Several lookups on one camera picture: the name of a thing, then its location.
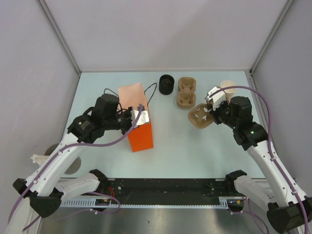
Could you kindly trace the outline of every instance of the black base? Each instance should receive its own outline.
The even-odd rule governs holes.
[[[216,179],[117,178],[109,182],[123,205],[219,205],[220,196],[243,196]]]
[[[302,203],[308,216],[308,222],[310,222],[312,220],[312,198],[307,197]],[[282,208],[279,208],[276,203],[269,203],[268,206],[268,220],[278,233],[282,234],[304,225],[303,214],[299,203]]]

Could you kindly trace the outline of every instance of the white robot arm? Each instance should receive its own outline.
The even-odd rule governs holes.
[[[223,89],[217,87],[208,92],[206,100],[208,112],[214,122],[224,123],[233,129],[237,144],[241,145],[257,163],[273,193],[253,182],[243,171],[227,175],[234,189],[261,207],[278,233],[303,225],[305,221],[302,209],[305,210],[305,216],[310,222],[312,198],[309,198],[291,177],[272,143],[269,149],[267,132],[260,124],[253,122],[250,100],[247,97],[233,97],[228,102]]]
[[[39,216],[48,217],[62,202],[93,192],[100,187],[105,188],[108,178],[97,169],[76,179],[58,181],[86,146],[100,146],[93,143],[97,138],[102,137],[105,131],[121,130],[124,134],[115,142],[101,144],[101,146],[110,146],[125,138],[132,129],[149,122],[148,112],[143,106],[140,106],[137,111],[132,107],[128,109],[120,107],[118,110],[118,105],[120,104],[117,96],[103,94],[97,99],[95,107],[89,108],[83,115],[74,119],[61,143],[38,170],[27,179],[17,179],[14,182],[13,187],[21,197],[15,204],[9,221],[17,220],[13,214],[22,198],[27,198],[31,208]],[[11,230],[14,225],[16,223],[10,222],[8,229]]]

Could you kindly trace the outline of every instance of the metal frame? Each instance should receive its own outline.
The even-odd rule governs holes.
[[[295,2],[295,0],[287,0],[287,2],[284,5],[284,8],[282,9],[281,13],[279,14],[272,30],[269,33],[269,36],[267,37],[264,45],[262,46],[256,60],[254,61],[250,72],[253,75],[255,70],[257,69],[259,63],[261,62],[263,56],[265,55],[265,52],[267,51],[267,49],[269,48],[272,40],[274,39],[278,29],[280,28],[281,24],[284,22],[285,17],[287,16],[290,8],[292,7],[293,3]]]
[[[40,9],[42,10],[43,15],[45,16],[47,22],[51,26],[53,33],[57,37],[62,49],[64,50],[64,52],[67,55],[70,63],[72,64],[73,69],[75,70],[77,75],[80,77],[81,70],[79,69],[79,66],[78,66],[72,52],[70,51],[68,44],[67,44],[66,40],[64,39],[56,21],[54,20],[47,3],[45,2],[45,0],[36,0],[36,2],[38,3]]]

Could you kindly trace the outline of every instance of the gray wall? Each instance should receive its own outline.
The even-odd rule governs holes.
[[[29,159],[60,140],[78,77],[35,0],[1,1],[0,233]]]
[[[46,0],[83,71],[249,69],[286,0]]]
[[[312,1],[295,1],[258,66],[257,88],[270,102],[278,152],[312,195]]]

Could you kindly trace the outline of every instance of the light blue table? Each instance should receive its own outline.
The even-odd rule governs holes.
[[[128,139],[111,147],[89,147],[80,155],[81,168],[64,177],[78,177],[99,169],[110,178],[224,178],[226,174],[242,169],[253,178],[264,178],[252,158],[236,144],[229,127],[212,124],[206,129],[196,129],[188,121],[189,110],[176,105],[177,81],[181,77],[196,79],[196,104],[199,104],[205,102],[212,87],[224,80],[248,86],[244,72],[82,73],[67,127],[75,117],[94,106],[104,88],[117,91],[119,86],[137,82],[147,88],[158,82],[163,74],[175,78],[175,89],[168,96],[157,90],[150,102],[155,147],[132,153]],[[238,90],[236,95],[250,98],[254,120],[259,122],[251,93]],[[111,142],[120,136],[120,131],[107,131],[96,143]]]

